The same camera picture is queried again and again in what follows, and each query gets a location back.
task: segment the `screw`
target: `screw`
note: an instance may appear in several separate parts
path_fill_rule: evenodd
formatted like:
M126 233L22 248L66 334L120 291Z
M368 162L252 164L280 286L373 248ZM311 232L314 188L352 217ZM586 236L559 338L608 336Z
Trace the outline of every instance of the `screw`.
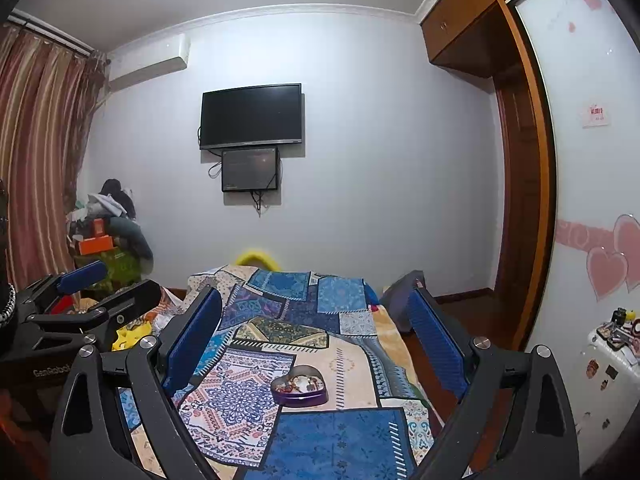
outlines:
M145 335L141 340L140 340L140 346L142 346L142 348L152 348L153 346L156 345L156 342L158 340L152 336L152 335Z
M549 350L549 348L544 345L538 345L536 347L536 353L540 357L544 357L544 358L551 357L551 350Z
M491 346L491 341L485 336L479 336L474 338L474 346L481 350L487 350Z
M78 350L78 355L80 357L89 357L92 353L94 353L93 345L84 345L81 349Z

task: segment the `curtain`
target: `curtain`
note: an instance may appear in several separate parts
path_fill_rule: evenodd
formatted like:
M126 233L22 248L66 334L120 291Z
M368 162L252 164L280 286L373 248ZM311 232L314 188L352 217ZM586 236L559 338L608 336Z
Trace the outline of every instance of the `curtain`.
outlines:
M9 192L8 274L18 290L73 269L65 216L103 84L103 57L0 27L0 177Z

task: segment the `patchwork bedspread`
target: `patchwork bedspread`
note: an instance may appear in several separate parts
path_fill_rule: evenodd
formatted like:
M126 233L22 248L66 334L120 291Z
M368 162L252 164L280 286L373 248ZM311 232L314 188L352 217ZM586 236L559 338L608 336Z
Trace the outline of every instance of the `patchwork bedspread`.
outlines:
M206 285L224 309L174 405L223 480L405 480L442 422L411 357L362 279L226 266L191 276L182 309ZM293 365L322 373L329 400L311 408L273 402L270 383ZM162 468L130 390L120 399L144 467Z

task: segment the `wall-mounted tv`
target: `wall-mounted tv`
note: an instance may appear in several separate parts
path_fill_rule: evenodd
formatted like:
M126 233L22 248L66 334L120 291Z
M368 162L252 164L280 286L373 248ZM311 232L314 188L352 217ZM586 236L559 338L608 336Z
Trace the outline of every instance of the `wall-mounted tv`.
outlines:
M302 142L302 85L202 94L200 149Z

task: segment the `yellow object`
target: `yellow object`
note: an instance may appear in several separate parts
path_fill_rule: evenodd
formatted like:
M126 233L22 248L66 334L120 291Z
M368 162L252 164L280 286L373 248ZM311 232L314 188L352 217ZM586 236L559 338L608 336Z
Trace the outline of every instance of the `yellow object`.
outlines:
M126 350L135 345L145 335L151 334L151 323L148 321L140 326L135 327L133 330L127 330L125 327L116 330L118 339L111 345L111 350Z
M272 270L273 272L280 270L280 266L276 261L262 251L247 251L241 254L236 260L236 265L252 265L256 262L259 264L256 267L264 266L265 270Z

